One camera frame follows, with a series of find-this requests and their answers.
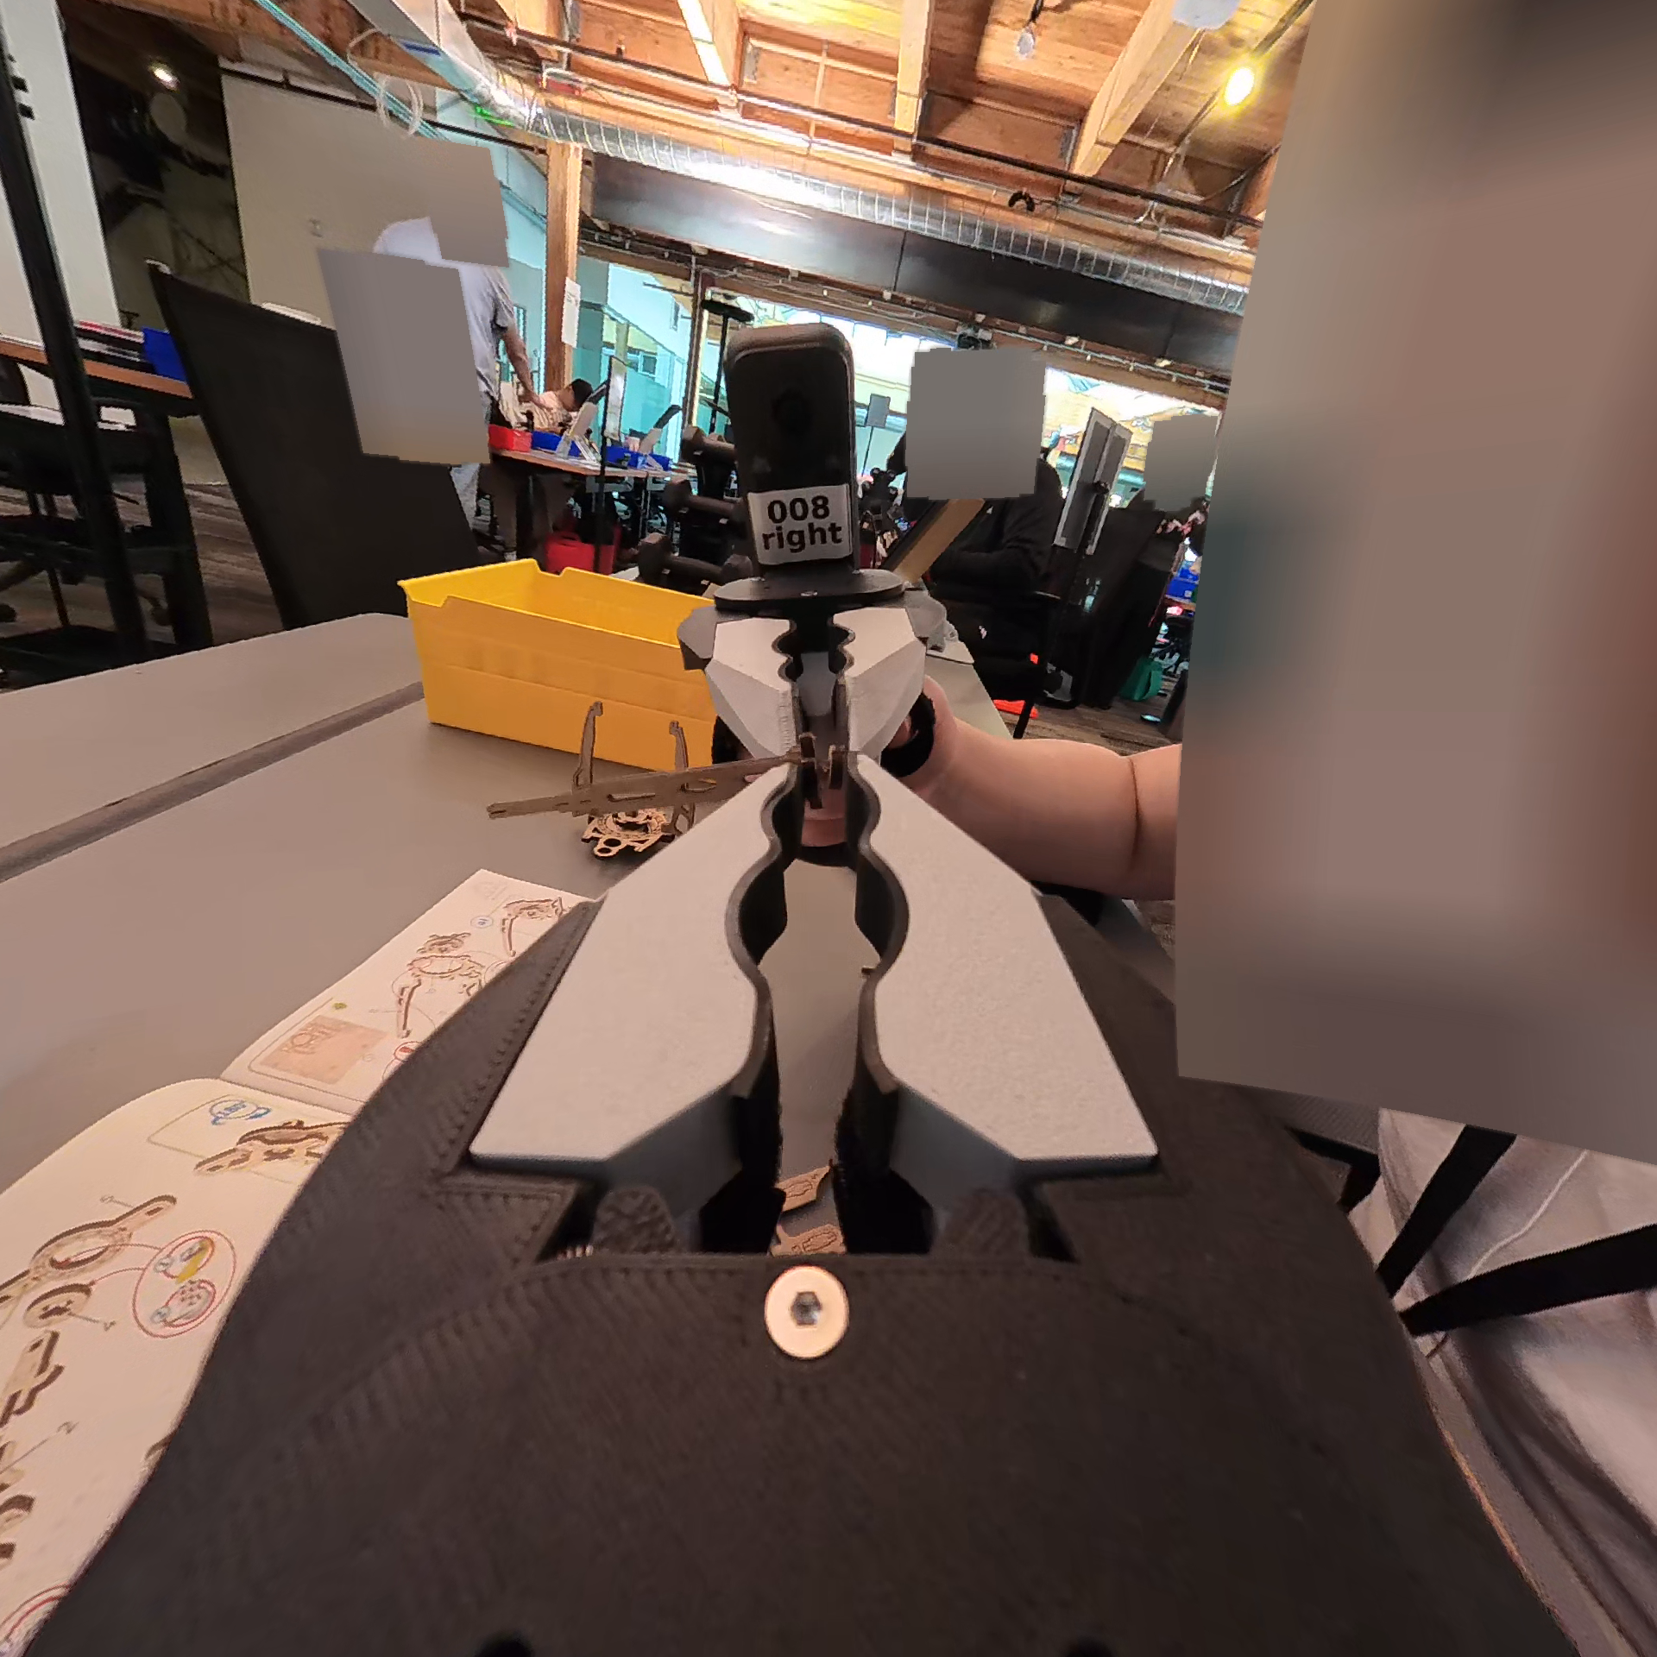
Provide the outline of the cluttered background table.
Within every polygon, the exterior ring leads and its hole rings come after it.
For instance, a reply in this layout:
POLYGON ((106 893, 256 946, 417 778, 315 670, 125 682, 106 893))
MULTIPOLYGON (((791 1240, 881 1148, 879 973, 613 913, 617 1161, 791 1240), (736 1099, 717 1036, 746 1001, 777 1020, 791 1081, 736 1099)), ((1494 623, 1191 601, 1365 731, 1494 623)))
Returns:
POLYGON ((609 570, 615 548, 638 537, 652 490, 689 470, 642 443, 601 445, 601 407, 548 411, 503 382, 489 405, 482 484, 497 539, 515 558, 542 564, 556 537, 576 541, 589 566, 609 570))

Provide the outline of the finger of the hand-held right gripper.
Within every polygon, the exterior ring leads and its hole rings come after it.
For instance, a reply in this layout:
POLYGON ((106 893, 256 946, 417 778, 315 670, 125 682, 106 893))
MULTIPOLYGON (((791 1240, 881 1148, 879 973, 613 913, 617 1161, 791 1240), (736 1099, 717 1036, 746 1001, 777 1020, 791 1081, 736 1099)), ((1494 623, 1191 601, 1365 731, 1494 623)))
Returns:
POLYGON ((922 699, 924 642, 905 607, 838 611, 842 668, 832 701, 828 754, 879 756, 922 699))
POLYGON ((783 617, 728 617, 715 623, 713 654, 705 668, 715 711, 750 756, 787 756, 797 750, 799 711, 789 658, 781 642, 791 633, 783 617))

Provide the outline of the person's right forearm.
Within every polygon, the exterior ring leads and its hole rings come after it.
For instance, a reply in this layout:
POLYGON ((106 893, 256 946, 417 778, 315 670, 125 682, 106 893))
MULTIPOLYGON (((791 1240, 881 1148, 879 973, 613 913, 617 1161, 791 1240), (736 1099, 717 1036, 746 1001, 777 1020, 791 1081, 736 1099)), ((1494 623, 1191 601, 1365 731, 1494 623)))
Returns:
POLYGON ((989 852, 1032 881, 1171 901, 1179 744, 1132 756, 1055 738, 993 738, 973 791, 989 852))

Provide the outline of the computer monitor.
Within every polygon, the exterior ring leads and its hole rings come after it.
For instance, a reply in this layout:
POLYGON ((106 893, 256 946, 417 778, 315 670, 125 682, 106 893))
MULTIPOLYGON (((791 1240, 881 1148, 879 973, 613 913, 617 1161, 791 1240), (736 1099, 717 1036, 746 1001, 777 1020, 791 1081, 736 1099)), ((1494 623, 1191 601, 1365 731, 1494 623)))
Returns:
POLYGON ((1089 527, 1097 515, 1108 509, 1112 486, 1132 441, 1130 425, 1116 421, 1099 407, 1089 411, 1054 533, 1055 550, 1087 548, 1089 527))

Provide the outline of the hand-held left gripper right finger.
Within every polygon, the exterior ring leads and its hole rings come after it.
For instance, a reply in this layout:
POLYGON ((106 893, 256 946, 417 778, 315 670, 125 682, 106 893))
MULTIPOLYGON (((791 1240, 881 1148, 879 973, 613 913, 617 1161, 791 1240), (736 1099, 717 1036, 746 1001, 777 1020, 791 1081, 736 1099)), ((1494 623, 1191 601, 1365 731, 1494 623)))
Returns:
POLYGON ((1140 1113, 1038 891, 883 770, 846 774, 860 932, 879 954, 858 1003, 836 1128, 850 1254, 924 1254, 983 1191, 1155 1163, 1140 1113))

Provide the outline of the wooden support post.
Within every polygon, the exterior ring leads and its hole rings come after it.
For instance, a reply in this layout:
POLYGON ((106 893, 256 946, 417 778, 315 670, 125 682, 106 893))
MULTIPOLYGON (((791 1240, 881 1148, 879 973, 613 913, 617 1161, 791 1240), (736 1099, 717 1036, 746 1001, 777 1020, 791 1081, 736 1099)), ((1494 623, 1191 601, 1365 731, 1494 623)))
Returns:
POLYGON ((583 153, 578 145, 546 141, 546 251, 544 251, 544 378, 558 388, 574 376, 574 345, 566 341, 568 294, 578 294, 578 239, 581 225, 583 153))

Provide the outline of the long slotted wooden strip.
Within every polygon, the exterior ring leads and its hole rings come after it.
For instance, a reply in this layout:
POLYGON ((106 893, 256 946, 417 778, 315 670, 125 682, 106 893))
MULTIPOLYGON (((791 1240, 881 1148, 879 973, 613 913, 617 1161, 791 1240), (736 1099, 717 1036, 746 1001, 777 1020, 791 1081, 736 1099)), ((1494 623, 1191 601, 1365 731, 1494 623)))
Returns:
POLYGON ((803 764, 803 756, 795 748, 779 756, 748 756, 689 770, 632 774, 599 781, 583 780, 560 795, 493 801, 486 807, 486 813, 489 819, 601 817, 636 811, 679 815, 701 805, 723 803, 770 770, 793 772, 799 764, 803 764))

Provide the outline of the black metal stand pole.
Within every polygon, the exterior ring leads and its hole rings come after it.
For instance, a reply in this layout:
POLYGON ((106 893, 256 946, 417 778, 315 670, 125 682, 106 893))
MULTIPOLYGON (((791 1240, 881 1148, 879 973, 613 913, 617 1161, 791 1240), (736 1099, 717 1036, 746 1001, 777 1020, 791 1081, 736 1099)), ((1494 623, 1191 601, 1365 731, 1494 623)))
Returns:
POLYGON ((21 80, 2 51, 2 176, 17 257, 27 280, 78 492, 80 523, 96 552, 123 662, 149 656, 149 635, 127 562, 113 488, 98 441, 98 411, 74 335, 72 309, 29 153, 21 80))

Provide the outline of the person's right hand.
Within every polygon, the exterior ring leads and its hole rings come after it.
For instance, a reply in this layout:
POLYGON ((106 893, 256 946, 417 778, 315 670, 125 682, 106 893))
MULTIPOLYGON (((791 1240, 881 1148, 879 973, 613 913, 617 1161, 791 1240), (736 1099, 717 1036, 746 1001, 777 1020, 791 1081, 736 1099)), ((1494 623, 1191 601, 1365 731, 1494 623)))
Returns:
POLYGON ((881 750, 879 764, 963 834, 983 840, 983 813, 973 781, 985 742, 983 733, 959 723, 942 687, 928 678, 922 695, 881 750))

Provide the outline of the illustrated instruction booklet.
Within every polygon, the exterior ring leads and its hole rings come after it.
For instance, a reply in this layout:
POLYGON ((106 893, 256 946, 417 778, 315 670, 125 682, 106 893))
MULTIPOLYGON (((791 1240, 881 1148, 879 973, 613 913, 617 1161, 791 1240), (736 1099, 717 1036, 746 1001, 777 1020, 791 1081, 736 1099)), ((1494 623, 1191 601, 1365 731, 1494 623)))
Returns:
POLYGON ((243 1277, 348 1120, 581 897, 480 872, 205 1081, 145 1093, 2 1203, 2 1653, 176 1430, 243 1277))

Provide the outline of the partly built wooden model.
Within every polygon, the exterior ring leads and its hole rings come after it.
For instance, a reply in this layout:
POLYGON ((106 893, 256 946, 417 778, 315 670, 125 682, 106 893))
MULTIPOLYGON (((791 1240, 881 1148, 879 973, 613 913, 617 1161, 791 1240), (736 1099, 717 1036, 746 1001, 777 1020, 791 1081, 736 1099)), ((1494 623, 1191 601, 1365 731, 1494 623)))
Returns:
MULTIPOLYGON (((593 783, 595 760, 595 725, 603 715, 603 703, 591 701, 585 715, 581 746, 572 774, 572 789, 583 789, 593 783)), ((695 805, 679 803, 672 809, 658 805, 642 805, 634 811, 611 811, 603 815, 589 815, 581 840, 589 844, 593 858, 617 858, 630 854, 642 858, 658 842, 674 840, 691 830, 695 823, 695 805)))

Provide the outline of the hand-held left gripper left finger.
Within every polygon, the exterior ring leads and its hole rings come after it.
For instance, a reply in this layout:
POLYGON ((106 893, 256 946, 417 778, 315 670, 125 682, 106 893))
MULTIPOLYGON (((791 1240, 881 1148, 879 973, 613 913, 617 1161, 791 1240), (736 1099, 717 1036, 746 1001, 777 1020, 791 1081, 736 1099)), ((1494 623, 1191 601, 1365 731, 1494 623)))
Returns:
POLYGON ((758 970, 785 928, 797 770, 768 770, 595 907, 472 1158, 642 1187, 711 1254, 777 1228, 777 1054, 758 970))

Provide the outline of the background wooden desk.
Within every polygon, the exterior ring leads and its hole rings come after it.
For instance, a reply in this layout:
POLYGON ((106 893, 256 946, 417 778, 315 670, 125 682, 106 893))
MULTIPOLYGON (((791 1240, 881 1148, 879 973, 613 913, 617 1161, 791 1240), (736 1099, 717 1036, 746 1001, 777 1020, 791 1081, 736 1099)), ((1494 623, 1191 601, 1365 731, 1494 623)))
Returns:
MULTIPOLYGON (((66 427, 59 411, 35 405, 19 386, 23 368, 47 374, 41 347, 4 339, 4 592, 33 578, 49 584, 57 627, 4 639, 4 668, 66 676, 117 662, 113 631, 72 623, 64 588, 104 582, 104 560, 82 523, 66 427)), ((176 458, 172 415, 194 411, 188 384, 131 360, 86 358, 98 423, 98 452, 111 482, 143 486, 141 521, 121 523, 123 556, 149 617, 170 629, 162 652, 213 644, 188 494, 176 458)))

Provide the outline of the yellow plastic bin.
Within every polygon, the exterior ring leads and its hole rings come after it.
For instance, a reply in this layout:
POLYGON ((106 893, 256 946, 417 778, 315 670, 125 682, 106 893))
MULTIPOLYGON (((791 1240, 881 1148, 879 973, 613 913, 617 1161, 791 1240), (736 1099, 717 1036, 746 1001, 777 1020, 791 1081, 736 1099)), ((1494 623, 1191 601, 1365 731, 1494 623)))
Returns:
POLYGON ((546 574, 529 560, 401 582, 437 727, 578 752, 603 703, 595 756, 670 770, 677 723, 687 760, 711 760, 715 705, 683 666, 679 625, 705 597, 617 576, 546 574))

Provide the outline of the silver air duct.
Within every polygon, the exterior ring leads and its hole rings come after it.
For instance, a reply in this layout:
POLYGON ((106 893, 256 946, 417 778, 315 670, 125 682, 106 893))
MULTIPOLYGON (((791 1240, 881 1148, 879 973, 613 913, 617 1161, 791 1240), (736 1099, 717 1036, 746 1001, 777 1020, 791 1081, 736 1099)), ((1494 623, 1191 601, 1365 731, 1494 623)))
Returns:
POLYGON ((581 114, 529 92, 521 80, 482 88, 480 110, 507 131, 570 143, 587 153, 754 196, 766 206, 818 212, 879 229, 916 233, 958 247, 1097 276, 1191 304, 1238 311, 1251 280, 1251 255, 1224 255, 1195 239, 1159 239, 1122 223, 1061 223, 1014 212, 989 196, 952 194, 934 178, 877 180, 867 170, 822 170, 817 157, 777 161, 738 155, 703 139, 581 114))

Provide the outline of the wooden scrap piece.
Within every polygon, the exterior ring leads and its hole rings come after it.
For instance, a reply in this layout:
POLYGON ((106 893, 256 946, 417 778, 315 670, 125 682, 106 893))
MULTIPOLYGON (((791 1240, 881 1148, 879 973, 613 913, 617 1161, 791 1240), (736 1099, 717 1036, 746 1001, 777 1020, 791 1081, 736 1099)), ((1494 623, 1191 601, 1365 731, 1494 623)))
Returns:
POLYGON ((844 1254, 838 1224, 824 1218, 832 1205, 832 1167, 817 1167, 785 1177, 777 1183, 781 1210, 771 1234, 773 1255, 832 1255, 844 1254))

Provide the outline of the black fabric panel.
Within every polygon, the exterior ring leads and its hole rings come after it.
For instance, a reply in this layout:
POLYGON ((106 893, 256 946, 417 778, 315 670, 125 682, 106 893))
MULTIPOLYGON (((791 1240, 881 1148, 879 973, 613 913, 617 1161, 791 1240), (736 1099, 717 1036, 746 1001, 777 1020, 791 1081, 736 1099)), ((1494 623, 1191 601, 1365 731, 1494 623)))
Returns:
POLYGON ((480 562, 444 466, 362 452, 331 327, 147 270, 288 631, 403 615, 403 580, 480 562))

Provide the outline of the black dumbbell rack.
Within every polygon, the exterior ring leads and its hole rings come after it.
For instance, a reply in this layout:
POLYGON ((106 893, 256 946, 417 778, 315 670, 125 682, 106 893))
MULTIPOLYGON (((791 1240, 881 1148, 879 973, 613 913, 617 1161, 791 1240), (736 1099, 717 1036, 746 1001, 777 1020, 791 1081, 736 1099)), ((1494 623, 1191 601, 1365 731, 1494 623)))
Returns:
POLYGON ((691 425, 681 439, 681 460, 693 466, 695 480, 670 480, 662 488, 668 527, 638 541, 634 580, 701 593, 756 576, 748 507, 734 492, 734 445, 691 425))

